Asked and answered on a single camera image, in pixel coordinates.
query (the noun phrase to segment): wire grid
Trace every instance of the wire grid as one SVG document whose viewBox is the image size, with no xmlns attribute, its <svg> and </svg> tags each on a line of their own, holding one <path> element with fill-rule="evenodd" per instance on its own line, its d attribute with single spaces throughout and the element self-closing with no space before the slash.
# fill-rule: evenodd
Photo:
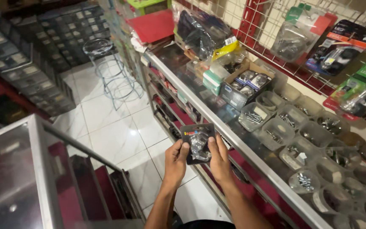
<svg viewBox="0 0 366 229">
<path fill-rule="evenodd" d="M 287 11 L 300 3 L 338 16 L 337 22 L 347 19 L 366 27 L 366 10 L 359 12 L 350 9 L 349 5 L 353 0 L 349 0 L 347 4 L 336 0 L 211 0 L 208 3 L 198 0 L 176 0 L 176 2 L 191 10 L 204 11 L 221 18 L 251 54 L 326 97 L 339 83 L 366 63 L 366 60 L 358 60 L 358 64 L 351 64 L 355 68 L 350 70 L 349 74 L 343 71 L 335 78 L 321 75 L 303 65 L 287 63 L 270 53 Z"/>
</svg>

